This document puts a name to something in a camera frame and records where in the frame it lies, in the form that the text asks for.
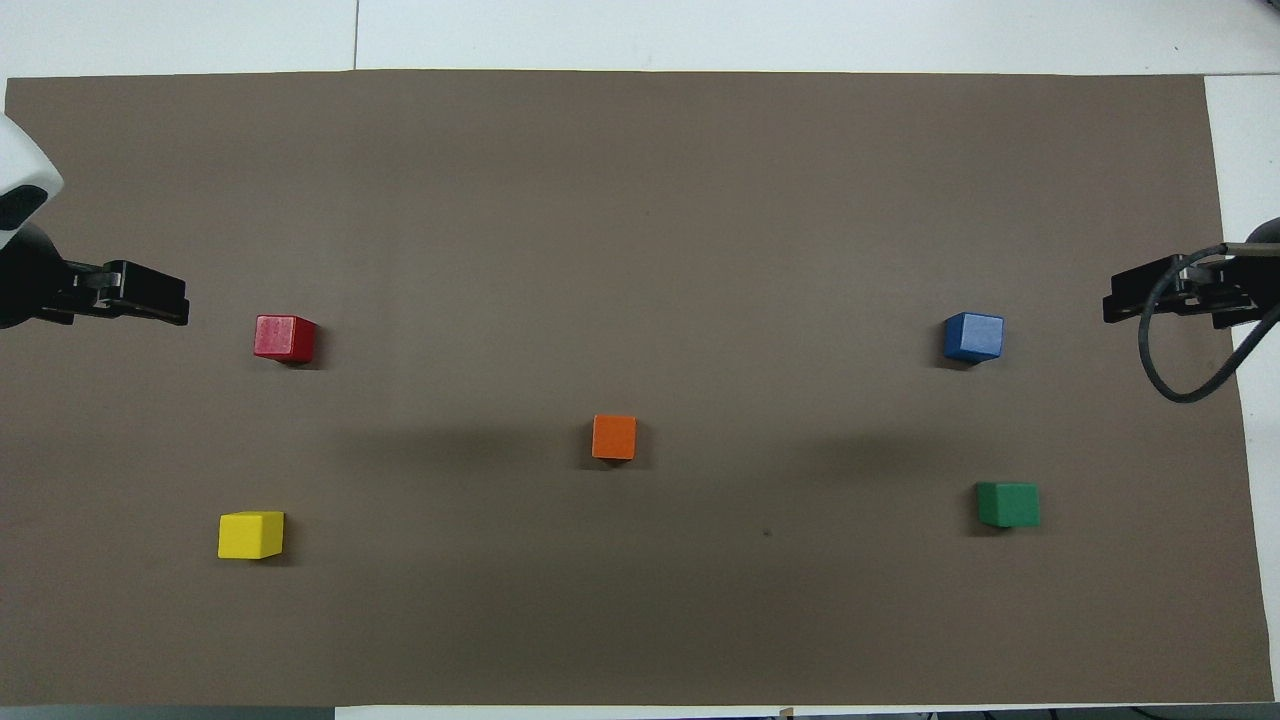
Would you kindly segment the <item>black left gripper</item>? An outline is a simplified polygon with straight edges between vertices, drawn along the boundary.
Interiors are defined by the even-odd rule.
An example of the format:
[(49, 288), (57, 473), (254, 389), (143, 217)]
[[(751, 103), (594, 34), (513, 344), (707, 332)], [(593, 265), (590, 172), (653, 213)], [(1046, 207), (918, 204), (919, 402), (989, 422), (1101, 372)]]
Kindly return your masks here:
[(64, 260), (49, 234), (37, 225), (18, 229), (4, 246), (3, 329), (32, 319), (59, 325), (72, 325), (78, 316), (113, 319), (113, 311), (187, 325), (187, 283), (125, 260), (101, 265)]

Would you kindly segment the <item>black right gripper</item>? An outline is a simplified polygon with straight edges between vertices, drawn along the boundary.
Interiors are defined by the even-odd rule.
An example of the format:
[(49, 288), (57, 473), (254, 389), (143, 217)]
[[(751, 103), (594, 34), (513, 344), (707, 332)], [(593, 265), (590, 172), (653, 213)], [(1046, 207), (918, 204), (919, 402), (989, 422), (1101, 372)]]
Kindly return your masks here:
[[(1256, 306), (1276, 306), (1279, 301), (1279, 219), (1254, 228), (1245, 243), (1275, 250), (1272, 256), (1202, 261), (1180, 270), (1164, 286), (1153, 314), (1207, 315), (1215, 329), (1256, 320)], [(1139, 316), (1161, 278), (1185, 259), (1169, 255), (1111, 277), (1110, 295), (1103, 297), (1103, 320), (1119, 323)]]

